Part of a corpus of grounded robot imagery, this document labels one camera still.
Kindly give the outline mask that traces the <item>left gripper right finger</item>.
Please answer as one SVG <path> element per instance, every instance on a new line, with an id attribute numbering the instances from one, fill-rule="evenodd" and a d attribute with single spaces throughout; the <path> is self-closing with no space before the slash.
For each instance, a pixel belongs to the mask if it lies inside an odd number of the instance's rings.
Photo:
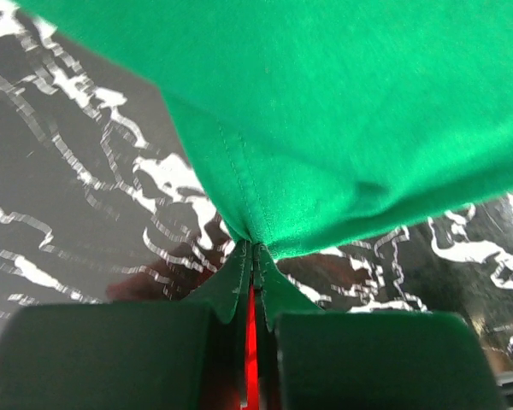
<path id="1" fill-rule="evenodd" d="M 283 313 L 320 312 L 321 308 L 280 272 L 264 244 L 254 245 L 252 256 L 259 407 L 282 409 L 279 317 Z"/>

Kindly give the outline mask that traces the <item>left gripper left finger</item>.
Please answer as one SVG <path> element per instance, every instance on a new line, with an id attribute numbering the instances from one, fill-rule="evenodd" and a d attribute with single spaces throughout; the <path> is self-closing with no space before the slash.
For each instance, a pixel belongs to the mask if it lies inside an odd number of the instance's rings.
<path id="1" fill-rule="evenodd" d="M 246 409 L 249 404 L 246 359 L 251 270 L 251 243 L 241 241 L 219 271 L 184 299 L 212 313 L 203 372 L 205 409 Z"/>

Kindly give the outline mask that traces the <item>green t shirt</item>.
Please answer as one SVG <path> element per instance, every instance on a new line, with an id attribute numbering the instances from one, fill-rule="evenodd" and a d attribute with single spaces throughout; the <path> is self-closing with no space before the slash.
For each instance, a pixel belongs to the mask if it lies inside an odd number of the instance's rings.
<path id="1" fill-rule="evenodd" d="M 24 1 L 153 83 L 231 235 L 278 257 L 513 190 L 513 1 Z"/>

